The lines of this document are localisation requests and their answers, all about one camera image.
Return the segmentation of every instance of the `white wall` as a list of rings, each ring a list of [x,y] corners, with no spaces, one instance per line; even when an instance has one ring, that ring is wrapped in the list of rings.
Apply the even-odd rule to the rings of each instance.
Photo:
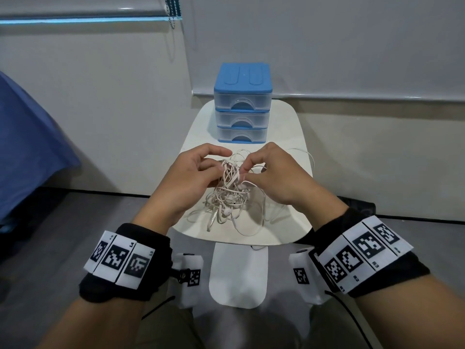
[[[191,97],[179,24],[0,28],[0,70],[56,120],[83,166],[55,186],[150,194],[208,99]],[[314,176],[378,212],[465,220],[465,106],[289,101]]]

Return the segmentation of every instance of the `black baseboard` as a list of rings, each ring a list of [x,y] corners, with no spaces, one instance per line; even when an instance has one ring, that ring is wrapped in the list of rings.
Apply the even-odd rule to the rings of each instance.
[[[61,188],[61,187],[39,187],[39,188],[53,188],[53,189],[58,189],[58,190],[66,190],[68,192],[90,193],[90,194],[105,194],[105,195],[109,195],[109,196],[140,197],[140,198],[149,198],[150,197],[150,195],[148,195],[148,194],[104,192],[104,191],[88,191],[88,190],[76,190],[76,189],[73,189],[73,188]],[[376,216],[378,218],[400,219],[400,220],[404,220],[404,221],[465,225],[465,222],[462,222],[462,221],[449,221],[449,220],[445,220],[445,219],[402,217],[402,216],[398,216],[398,215],[384,215],[384,214],[376,214]]]

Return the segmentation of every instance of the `person's right hand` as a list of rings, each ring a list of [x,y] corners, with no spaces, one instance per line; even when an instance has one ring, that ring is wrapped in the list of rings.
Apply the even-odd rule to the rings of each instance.
[[[262,163],[266,169],[261,173],[249,172]],[[308,187],[313,184],[312,177],[274,142],[250,153],[240,167],[240,174],[241,181],[254,183],[275,202],[292,205],[297,210],[302,209]]]

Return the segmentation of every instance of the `white table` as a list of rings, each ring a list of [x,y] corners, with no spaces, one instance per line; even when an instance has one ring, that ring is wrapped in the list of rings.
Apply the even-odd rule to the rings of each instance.
[[[181,152],[203,143],[224,146],[233,152],[246,149],[250,152],[259,150],[263,144],[220,143],[216,139],[215,107],[213,100],[206,103],[197,114],[184,141]],[[275,142],[311,175],[311,163],[307,153],[304,134],[295,110],[281,100],[273,100],[270,109],[267,142]],[[250,246],[272,246],[291,243],[301,239],[311,229],[306,217],[291,206],[279,205],[269,198],[265,202],[265,218],[262,224],[263,194],[257,188],[251,193],[252,206],[241,213],[236,220],[243,236],[237,232],[232,222],[219,225],[214,223],[211,231],[206,227],[210,221],[211,211],[204,206],[205,196],[212,189],[207,189],[204,197],[187,211],[174,229],[185,235],[215,241],[212,269],[210,273],[210,293],[213,299],[223,305],[251,309],[261,304],[266,295],[268,275],[268,248],[253,250]]]

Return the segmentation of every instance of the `white tabletop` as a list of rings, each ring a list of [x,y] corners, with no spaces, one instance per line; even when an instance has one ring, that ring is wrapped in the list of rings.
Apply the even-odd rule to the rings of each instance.
[[[250,152],[259,150],[264,144],[236,144],[220,143],[216,139],[216,122],[214,102],[209,101],[197,114],[192,126],[187,134],[186,140],[181,148],[181,152],[191,149],[203,143],[212,143],[229,148],[233,152],[246,149]],[[273,100],[270,109],[270,123],[268,125],[267,142],[275,142],[284,150],[299,148],[307,150],[304,134],[300,126],[299,118],[295,110],[289,104],[281,100]],[[288,150],[288,153],[310,174],[311,163],[307,153],[298,150]],[[265,219],[259,232],[253,236],[243,236],[237,232],[231,221],[220,225],[214,222],[211,231],[207,232],[206,227],[211,217],[211,212],[204,206],[205,196],[189,211],[187,211],[180,221],[174,226],[177,231],[198,239],[224,242],[241,245],[271,246],[281,245],[297,241],[305,236],[311,229],[307,218],[297,212],[291,206],[277,204],[268,197],[265,203]],[[262,223],[261,203],[263,194],[257,188],[251,193],[251,207],[243,211],[236,220],[237,227],[242,234],[254,234]]]

